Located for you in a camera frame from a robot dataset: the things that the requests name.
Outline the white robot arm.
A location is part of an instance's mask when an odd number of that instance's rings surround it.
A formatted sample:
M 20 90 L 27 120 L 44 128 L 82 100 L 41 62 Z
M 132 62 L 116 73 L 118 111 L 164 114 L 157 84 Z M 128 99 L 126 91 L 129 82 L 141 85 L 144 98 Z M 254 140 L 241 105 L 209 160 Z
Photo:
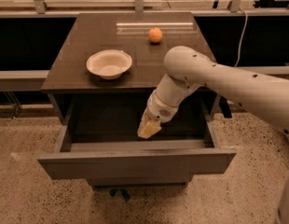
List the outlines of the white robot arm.
M 289 80 L 222 65 L 185 46 L 164 57 L 165 75 L 149 96 L 137 135 L 147 139 L 172 120 L 179 105 L 206 87 L 265 121 L 289 141 Z

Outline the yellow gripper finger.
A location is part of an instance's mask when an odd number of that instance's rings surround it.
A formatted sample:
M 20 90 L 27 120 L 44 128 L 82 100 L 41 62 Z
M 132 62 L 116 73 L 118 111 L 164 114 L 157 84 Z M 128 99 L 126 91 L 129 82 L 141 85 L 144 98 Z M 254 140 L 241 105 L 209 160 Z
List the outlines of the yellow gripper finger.
M 139 137 L 148 139 L 152 135 L 161 130 L 160 122 L 158 120 L 142 120 L 138 128 L 137 134 Z
M 144 110 L 144 113 L 141 118 L 141 122 L 139 125 L 140 130 L 145 130 L 150 125 L 150 118 L 147 114 L 147 109 Z

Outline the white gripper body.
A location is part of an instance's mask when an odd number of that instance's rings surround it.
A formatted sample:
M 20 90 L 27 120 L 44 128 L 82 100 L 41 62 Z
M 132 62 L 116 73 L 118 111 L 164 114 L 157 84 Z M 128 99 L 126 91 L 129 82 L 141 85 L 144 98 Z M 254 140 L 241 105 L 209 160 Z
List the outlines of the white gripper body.
M 153 91 L 148 98 L 146 111 L 148 117 L 166 123 L 172 120 L 179 105 L 173 96 L 163 91 Z

